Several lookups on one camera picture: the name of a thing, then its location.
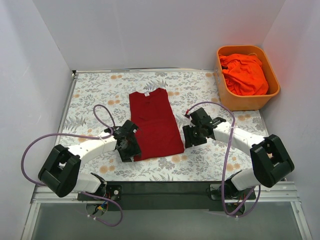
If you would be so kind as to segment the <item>dark red t-shirt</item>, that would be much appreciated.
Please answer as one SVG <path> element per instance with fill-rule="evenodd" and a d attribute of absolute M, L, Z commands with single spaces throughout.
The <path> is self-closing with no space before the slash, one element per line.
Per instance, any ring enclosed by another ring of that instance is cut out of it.
<path fill-rule="evenodd" d="M 129 94 L 129 105 L 131 121 L 139 128 L 136 138 L 141 154 L 134 157 L 135 162 L 184 152 L 184 144 L 165 89 L 133 92 Z"/>

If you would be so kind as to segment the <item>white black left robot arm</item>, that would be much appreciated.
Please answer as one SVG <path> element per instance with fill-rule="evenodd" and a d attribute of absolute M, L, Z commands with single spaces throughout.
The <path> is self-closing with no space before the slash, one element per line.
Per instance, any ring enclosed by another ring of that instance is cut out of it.
<path fill-rule="evenodd" d="M 107 181 L 96 173 L 81 173 L 80 168 L 115 150 L 122 161 L 131 162 L 141 154 L 136 132 L 119 127 L 113 132 L 104 130 L 93 139 L 75 145 L 58 144 L 45 160 L 38 179 L 60 198 L 71 192 L 87 192 L 95 200 L 101 200 L 107 193 Z"/>

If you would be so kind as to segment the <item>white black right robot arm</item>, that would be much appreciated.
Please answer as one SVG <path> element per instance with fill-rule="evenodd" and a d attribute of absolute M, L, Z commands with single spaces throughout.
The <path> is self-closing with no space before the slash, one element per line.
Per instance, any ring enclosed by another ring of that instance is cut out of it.
<path fill-rule="evenodd" d="M 185 148 L 205 144 L 210 138 L 231 144 L 250 156 L 252 167 L 234 173 L 225 180 L 224 186 L 212 189 L 213 196 L 221 196 L 224 190 L 226 196 L 237 199 L 258 185 L 271 188 L 295 169 L 282 140 L 275 134 L 261 136 L 249 133 L 218 117 L 208 124 L 185 125 L 182 130 Z"/>

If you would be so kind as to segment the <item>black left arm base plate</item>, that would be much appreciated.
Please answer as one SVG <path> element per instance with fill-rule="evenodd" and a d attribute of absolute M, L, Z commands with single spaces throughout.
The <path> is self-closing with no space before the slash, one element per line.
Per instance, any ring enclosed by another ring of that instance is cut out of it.
<path fill-rule="evenodd" d="M 101 197 L 108 198 L 113 201 L 119 201 L 122 196 L 122 186 L 121 185 L 103 185 L 98 188 L 94 193 L 89 193 L 92 196 L 79 193 L 77 195 L 78 201 L 102 201 Z"/>

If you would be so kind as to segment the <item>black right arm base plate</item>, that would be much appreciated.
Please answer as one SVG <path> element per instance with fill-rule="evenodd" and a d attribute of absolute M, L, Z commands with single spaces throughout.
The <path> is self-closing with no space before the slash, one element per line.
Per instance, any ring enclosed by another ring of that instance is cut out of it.
<path fill-rule="evenodd" d="M 231 192 L 228 186 L 225 185 L 224 197 L 226 200 L 244 200 L 249 195 L 250 190 L 250 188 L 247 188 L 245 190 Z M 219 182 L 210 184 L 205 192 L 211 200 L 222 199 L 222 187 Z"/>

